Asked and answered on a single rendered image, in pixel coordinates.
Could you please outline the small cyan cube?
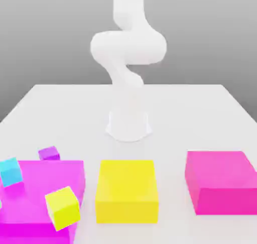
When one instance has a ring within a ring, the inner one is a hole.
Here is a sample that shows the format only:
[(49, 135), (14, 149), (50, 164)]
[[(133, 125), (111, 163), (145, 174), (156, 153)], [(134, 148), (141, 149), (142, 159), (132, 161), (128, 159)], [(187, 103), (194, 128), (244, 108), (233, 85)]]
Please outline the small cyan cube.
[(0, 178), (4, 187), (23, 181), (22, 171), (16, 158), (0, 161)]

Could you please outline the large pink box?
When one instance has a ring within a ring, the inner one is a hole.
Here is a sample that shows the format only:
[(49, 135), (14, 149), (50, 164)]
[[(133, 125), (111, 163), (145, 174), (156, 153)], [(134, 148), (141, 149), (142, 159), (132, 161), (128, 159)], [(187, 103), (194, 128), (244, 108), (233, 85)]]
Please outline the large pink box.
[(242, 151), (188, 151), (185, 180), (196, 215), (257, 215), (257, 170)]

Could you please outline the large yellow box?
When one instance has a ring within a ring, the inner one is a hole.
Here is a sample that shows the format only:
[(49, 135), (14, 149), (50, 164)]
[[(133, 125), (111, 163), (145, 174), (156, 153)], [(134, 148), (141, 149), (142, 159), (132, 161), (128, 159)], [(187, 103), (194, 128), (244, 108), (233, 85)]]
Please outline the large yellow box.
[(157, 223), (159, 196), (152, 160), (102, 160), (95, 196), (97, 223)]

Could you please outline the large magenta box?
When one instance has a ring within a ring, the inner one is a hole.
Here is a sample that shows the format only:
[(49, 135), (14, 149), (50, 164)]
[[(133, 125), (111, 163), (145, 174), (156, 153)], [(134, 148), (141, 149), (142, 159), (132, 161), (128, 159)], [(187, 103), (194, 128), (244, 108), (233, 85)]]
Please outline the large magenta box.
[(77, 225), (56, 231), (45, 195), (70, 186), (83, 201), (83, 161), (20, 161), (23, 181), (3, 187), (0, 180), (0, 244), (73, 244)]

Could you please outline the small purple cube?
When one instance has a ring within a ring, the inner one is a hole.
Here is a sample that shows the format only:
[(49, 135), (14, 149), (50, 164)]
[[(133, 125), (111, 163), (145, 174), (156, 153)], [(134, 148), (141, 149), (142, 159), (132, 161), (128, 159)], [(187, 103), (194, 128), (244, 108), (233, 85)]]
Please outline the small purple cube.
[(38, 154), (40, 160), (60, 160), (60, 154), (55, 146), (41, 149)]

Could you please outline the small yellow cube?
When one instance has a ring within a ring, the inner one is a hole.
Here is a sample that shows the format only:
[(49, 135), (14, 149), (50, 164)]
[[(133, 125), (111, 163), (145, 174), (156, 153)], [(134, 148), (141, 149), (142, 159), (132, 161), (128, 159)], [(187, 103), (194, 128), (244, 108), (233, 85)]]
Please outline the small yellow cube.
[(45, 195), (48, 215), (56, 231), (80, 220), (80, 205), (70, 186)]

